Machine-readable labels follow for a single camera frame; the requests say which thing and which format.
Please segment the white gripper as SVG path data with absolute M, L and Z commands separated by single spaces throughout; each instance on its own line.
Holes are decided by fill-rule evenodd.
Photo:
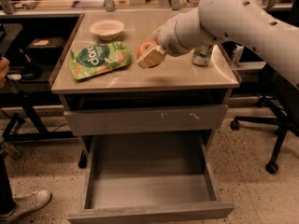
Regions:
M 178 57 L 189 53 L 179 41 L 177 36 L 178 16 L 169 19 L 162 27 L 157 28 L 149 36 L 148 40 L 153 40 L 161 45 L 151 44 L 146 51 L 137 59 L 137 64 L 141 68 L 151 68 L 164 61 L 166 53 L 173 57 Z

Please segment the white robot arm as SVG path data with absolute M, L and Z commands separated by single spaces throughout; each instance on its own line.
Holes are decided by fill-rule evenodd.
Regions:
M 198 7 L 169 19 L 156 37 L 158 42 L 138 57 L 142 68 L 160 64 L 166 55 L 233 41 L 299 85 L 299 28 L 272 17 L 255 0 L 200 0 Z

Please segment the person's hand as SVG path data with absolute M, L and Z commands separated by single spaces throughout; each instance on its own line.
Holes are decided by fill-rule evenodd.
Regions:
M 5 86 L 6 75 L 9 70 L 9 60 L 5 57 L 0 59 L 0 89 Z

